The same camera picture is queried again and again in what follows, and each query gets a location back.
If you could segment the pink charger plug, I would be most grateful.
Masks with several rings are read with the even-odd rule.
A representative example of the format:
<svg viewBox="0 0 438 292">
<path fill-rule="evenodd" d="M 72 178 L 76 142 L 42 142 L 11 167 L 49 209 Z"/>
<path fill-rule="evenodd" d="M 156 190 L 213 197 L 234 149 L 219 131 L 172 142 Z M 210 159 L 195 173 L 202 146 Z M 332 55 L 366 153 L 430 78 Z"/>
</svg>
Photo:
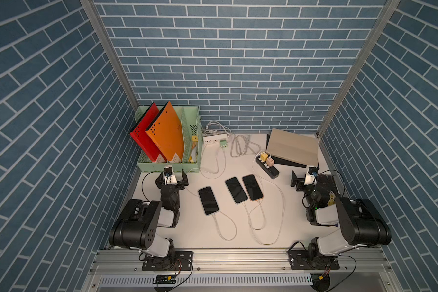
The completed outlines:
<svg viewBox="0 0 438 292">
<path fill-rule="evenodd" d="M 269 167 L 272 167 L 272 166 L 274 165 L 274 159 L 273 159 L 272 157 L 268 157 L 268 158 L 266 159 L 266 164 L 267 164 Z"/>
</svg>

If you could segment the phone green case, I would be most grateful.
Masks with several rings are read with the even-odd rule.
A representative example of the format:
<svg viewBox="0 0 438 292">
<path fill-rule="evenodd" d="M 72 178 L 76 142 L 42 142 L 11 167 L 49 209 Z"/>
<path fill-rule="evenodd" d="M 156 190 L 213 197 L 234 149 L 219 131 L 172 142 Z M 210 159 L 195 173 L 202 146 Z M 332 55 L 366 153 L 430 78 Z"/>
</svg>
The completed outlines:
<svg viewBox="0 0 438 292">
<path fill-rule="evenodd" d="M 237 177 L 225 181 L 228 190 L 236 204 L 247 201 L 248 197 Z"/>
</svg>

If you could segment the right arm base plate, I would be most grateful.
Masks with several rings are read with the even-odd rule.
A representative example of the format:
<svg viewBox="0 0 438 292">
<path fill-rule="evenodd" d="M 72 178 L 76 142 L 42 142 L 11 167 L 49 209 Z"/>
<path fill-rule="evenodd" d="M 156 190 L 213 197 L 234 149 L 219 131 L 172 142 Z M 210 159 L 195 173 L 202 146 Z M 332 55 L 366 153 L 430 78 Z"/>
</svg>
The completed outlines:
<svg viewBox="0 0 438 292">
<path fill-rule="evenodd" d="M 309 252 L 293 249 L 287 252 L 292 270 L 339 270 L 337 257 L 318 255 L 310 258 Z"/>
</svg>

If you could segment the white power strip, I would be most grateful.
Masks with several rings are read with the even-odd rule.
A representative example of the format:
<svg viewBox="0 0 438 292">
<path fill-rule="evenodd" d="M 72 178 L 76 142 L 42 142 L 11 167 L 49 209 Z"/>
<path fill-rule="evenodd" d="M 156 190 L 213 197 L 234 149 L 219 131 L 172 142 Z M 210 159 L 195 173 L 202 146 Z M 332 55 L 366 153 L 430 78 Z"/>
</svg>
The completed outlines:
<svg viewBox="0 0 438 292">
<path fill-rule="evenodd" d="M 203 136 L 203 144 L 206 146 L 212 145 L 212 144 L 220 143 L 221 141 L 227 141 L 227 139 L 228 139 L 227 134 Z"/>
</svg>

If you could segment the phone pink case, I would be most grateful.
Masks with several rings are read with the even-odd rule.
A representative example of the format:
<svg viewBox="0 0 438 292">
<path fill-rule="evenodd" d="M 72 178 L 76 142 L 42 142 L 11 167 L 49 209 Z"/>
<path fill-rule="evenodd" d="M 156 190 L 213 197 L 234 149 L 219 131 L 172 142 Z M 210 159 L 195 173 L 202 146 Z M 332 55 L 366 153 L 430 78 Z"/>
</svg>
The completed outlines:
<svg viewBox="0 0 438 292">
<path fill-rule="evenodd" d="M 247 175 L 242 178 L 251 201 L 261 200 L 264 195 L 254 175 Z"/>
</svg>

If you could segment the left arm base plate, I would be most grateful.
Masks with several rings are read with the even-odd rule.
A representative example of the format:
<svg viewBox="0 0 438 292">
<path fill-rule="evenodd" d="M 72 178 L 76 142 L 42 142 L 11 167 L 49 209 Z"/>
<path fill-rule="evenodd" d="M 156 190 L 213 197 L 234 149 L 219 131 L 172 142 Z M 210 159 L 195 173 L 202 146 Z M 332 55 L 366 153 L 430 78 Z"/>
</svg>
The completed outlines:
<svg viewBox="0 0 438 292">
<path fill-rule="evenodd" d="M 146 256 L 142 260 L 142 271 L 191 271 L 193 251 L 175 251 L 167 257 Z"/>
</svg>

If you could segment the black power strip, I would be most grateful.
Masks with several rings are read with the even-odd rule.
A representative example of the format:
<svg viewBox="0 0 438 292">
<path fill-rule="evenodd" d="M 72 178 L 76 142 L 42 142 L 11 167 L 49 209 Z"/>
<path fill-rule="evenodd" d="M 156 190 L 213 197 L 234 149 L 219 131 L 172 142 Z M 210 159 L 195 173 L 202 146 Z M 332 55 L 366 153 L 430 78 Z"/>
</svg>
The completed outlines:
<svg viewBox="0 0 438 292">
<path fill-rule="evenodd" d="M 275 168 L 275 166 L 269 167 L 266 162 L 263 163 L 260 160 L 260 155 L 256 157 L 255 159 L 256 163 L 262 168 L 262 170 L 272 179 L 276 179 L 280 172 Z"/>
</svg>

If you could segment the yellow charger plug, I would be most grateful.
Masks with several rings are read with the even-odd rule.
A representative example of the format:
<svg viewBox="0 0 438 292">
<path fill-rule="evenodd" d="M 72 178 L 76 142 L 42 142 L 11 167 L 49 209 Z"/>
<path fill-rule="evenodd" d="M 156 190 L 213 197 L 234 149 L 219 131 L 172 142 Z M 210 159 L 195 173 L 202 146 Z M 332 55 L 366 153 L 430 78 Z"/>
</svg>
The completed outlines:
<svg viewBox="0 0 438 292">
<path fill-rule="evenodd" d="M 268 154 L 268 153 L 266 153 L 266 152 L 262 152 L 262 153 L 260 154 L 260 160 L 261 160 L 261 162 L 265 163 L 266 160 L 268 159 L 268 157 L 269 157 L 269 154 Z"/>
</svg>

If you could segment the red file folder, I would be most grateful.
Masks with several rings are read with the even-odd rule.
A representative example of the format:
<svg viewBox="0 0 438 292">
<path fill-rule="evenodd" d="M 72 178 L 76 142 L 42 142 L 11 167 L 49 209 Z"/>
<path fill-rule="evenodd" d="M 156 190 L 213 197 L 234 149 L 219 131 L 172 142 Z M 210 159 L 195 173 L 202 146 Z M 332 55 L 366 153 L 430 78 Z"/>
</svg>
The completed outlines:
<svg viewBox="0 0 438 292">
<path fill-rule="evenodd" d="M 157 117 L 159 109 L 156 103 L 152 103 L 148 109 L 144 112 L 141 118 L 137 121 L 137 124 L 130 132 L 130 136 L 141 147 L 143 152 L 147 155 L 148 159 L 152 163 L 165 163 L 165 158 L 156 144 L 152 141 L 146 130 Z"/>
</svg>

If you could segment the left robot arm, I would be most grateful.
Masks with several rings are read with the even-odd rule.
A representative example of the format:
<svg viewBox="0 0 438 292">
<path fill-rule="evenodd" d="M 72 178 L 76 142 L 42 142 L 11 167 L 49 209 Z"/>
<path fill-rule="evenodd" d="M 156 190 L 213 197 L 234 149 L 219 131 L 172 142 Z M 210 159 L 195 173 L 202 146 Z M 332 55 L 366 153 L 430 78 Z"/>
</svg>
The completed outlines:
<svg viewBox="0 0 438 292">
<path fill-rule="evenodd" d="M 185 171 L 176 178 L 166 167 L 155 184 L 159 200 L 130 199 L 109 232 L 109 244 L 118 248 L 137 249 L 149 259 L 176 261 L 173 240 L 162 238 L 157 228 L 175 228 L 180 219 L 180 191 L 189 185 Z"/>
</svg>

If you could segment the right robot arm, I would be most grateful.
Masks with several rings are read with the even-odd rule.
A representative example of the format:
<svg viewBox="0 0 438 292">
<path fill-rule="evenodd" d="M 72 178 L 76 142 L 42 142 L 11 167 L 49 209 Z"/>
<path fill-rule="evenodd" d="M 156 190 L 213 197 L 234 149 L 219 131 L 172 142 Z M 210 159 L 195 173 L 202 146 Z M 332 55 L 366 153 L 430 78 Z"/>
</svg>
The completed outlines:
<svg viewBox="0 0 438 292">
<path fill-rule="evenodd" d="M 337 229 L 311 240 L 304 248 L 309 260 L 336 258 L 353 249 L 391 243 L 391 230 L 371 200 L 339 194 L 333 175 L 318 174 L 314 167 L 304 178 L 292 172 L 290 186 L 304 193 L 302 202 L 311 225 Z"/>
</svg>

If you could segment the green plastic file basket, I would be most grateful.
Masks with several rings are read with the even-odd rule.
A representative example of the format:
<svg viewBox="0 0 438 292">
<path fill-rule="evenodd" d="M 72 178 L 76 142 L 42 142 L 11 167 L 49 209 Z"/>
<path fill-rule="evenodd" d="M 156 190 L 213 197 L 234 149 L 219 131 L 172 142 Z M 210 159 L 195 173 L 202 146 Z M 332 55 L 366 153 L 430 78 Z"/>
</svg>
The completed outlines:
<svg viewBox="0 0 438 292">
<path fill-rule="evenodd" d="M 152 103 L 140 106 L 131 138 L 141 147 L 137 166 L 143 172 L 173 170 L 199 171 L 203 148 L 199 108 L 164 106 Z"/>
</svg>

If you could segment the orange file folder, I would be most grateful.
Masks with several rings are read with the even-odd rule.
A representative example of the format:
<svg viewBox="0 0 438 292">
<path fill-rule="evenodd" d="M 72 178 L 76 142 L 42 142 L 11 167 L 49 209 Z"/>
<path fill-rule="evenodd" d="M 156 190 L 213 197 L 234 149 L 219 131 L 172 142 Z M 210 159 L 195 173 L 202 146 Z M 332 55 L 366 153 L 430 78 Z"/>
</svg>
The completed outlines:
<svg viewBox="0 0 438 292">
<path fill-rule="evenodd" d="M 184 154 L 182 123 L 171 102 L 167 102 L 162 107 L 146 133 L 159 148 L 166 161 L 182 162 Z"/>
</svg>

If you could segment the aluminium front rail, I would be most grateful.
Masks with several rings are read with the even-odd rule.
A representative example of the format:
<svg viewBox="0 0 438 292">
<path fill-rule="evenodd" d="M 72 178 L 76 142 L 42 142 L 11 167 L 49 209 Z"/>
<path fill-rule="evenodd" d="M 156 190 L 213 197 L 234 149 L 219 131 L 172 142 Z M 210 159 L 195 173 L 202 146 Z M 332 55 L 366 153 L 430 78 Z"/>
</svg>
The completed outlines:
<svg viewBox="0 0 438 292">
<path fill-rule="evenodd" d="M 193 249 L 191 262 L 195 274 L 297 273 L 285 248 Z M 392 268 L 379 248 L 361 248 L 344 253 L 334 273 L 391 272 Z M 90 268 L 90 275 L 141 274 L 144 255 L 134 250 L 100 250 Z"/>
</svg>

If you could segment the phone blue case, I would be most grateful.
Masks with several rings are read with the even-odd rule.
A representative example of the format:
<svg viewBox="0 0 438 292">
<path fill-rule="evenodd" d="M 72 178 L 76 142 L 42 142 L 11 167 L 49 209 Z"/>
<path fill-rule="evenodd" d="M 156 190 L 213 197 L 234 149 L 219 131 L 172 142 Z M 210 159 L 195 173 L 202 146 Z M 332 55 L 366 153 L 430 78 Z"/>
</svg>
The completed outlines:
<svg viewBox="0 0 438 292">
<path fill-rule="evenodd" d="M 198 194 L 206 215 L 212 215 L 219 211 L 219 206 L 211 187 L 199 189 Z"/>
</svg>

